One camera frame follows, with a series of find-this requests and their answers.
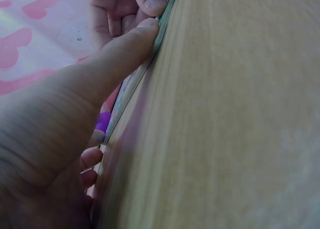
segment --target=bed sheet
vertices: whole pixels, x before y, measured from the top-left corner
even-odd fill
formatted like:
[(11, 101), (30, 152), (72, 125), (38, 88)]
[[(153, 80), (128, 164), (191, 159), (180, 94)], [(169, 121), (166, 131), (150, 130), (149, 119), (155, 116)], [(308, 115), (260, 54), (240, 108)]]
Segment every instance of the bed sheet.
[[(93, 52), (84, 0), (0, 0), (0, 96)], [(118, 90), (103, 104), (102, 113), (111, 111)]]

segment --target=heart pattern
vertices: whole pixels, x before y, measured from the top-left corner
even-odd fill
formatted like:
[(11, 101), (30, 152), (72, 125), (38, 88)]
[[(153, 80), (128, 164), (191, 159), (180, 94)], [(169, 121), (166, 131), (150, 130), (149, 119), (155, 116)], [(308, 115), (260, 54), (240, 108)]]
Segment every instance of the heart pattern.
[(7, 7), (10, 7), (12, 4), (12, 1), (10, 0), (3, 0), (3, 1), (0, 1), (0, 8), (7, 8)]
[(42, 19), (47, 15), (47, 8), (57, 5), (59, 0), (36, 0), (22, 7), (22, 11), (30, 18)]
[(32, 39), (30, 28), (24, 27), (0, 38), (0, 70), (5, 71), (17, 63), (18, 47), (27, 46)]
[(34, 74), (27, 75), (23, 78), (14, 81), (2, 81), (0, 80), (0, 96), (15, 92), (21, 88), (29, 86), (36, 81), (45, 78), (52, 74), (54, 70), (52, 69), (43, 69), (41, 71), (37, 71)]

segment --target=fingernail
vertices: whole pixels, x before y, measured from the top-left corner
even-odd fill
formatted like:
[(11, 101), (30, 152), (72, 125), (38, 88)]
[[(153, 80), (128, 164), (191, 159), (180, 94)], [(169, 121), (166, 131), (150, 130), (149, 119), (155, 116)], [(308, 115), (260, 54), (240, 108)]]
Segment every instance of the fingernail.
[(158, 21), (153, 18), (148, 18), (143, 20), (142, 22), (137, 25), (137, 28), (153, 28), (155, 25), (157, 25)]
[(147, 9), (163, 8), (167, 4), (167, 0), (144, 0), (144, 6)]

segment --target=finger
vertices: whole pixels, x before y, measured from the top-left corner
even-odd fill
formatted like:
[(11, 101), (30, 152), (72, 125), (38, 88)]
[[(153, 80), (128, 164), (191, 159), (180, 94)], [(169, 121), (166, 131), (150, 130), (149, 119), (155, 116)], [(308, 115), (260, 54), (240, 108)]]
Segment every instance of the finger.
[(85, 195), (85, 205), (87, 212), (90, 212), (91, 205), (92, 205), (92, 197), (90, 195)]
[(55, 77), (60, 85), (66, 84), (87, 102), (101, 107), (121, 81), (146, 60), (158, 29), (155, 19), (144, 20), (98, 53), (77, 65), (59, 70)]
[(90, 168), (93, 168), (103, 157), (103, 152), (98, 148), (89, 148), (85, 150), (80, 157), (80, 171), (84, 172)]
[(127, 15), (122, 18), (122, 34), (125, 34), (135, 28), (143, 20), (151, 18), (151, 16), (145, 14), (141, 9), (138, 10), (135, 15)]
[(85, 2), (89, 38), (94, 50), (98, 51), (112, 40), (107, 10), (92, 4), (92, 0), (85, 0)]
[(117, 38), (121, 36), (121, 28), (122, 28), (122, 21), (121, 18), (118, 16), (112, 16), (108, 14), (109, 20), (109, 31), (112, 38)]
[(105, 134), (103, 133), (103, 131), (95, 129), (90, 138), (87, 148), (93, 148), (93, 147), (99, 146), (104, 142), (104, 139), (105, 139)]
[(149, 16), (160, 16), (164, 11), (167, 0), (136, 0), (141, 10)]
[(83, 187), (85, 190), (87, 190), (96, 183), (97, 176), (98, 175), (94, 170), (87, 170), (81, 173)]

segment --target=hand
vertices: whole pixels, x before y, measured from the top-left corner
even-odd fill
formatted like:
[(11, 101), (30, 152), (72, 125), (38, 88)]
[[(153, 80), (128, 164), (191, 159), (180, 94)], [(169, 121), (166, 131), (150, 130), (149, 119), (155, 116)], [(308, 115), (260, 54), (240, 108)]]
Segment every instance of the hand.
[(142, 20), (160, 16), (167, 0), (86, 0), (89, 37), (98, 51)]
[(144, 20), (82, 63), (0, 98), (1, 228), (91, 227), (85, 189), (97, 175), (81, 171), (102, 153), (83, 151), (101, 143), (100, 108), (146, 59), (158, 29)]

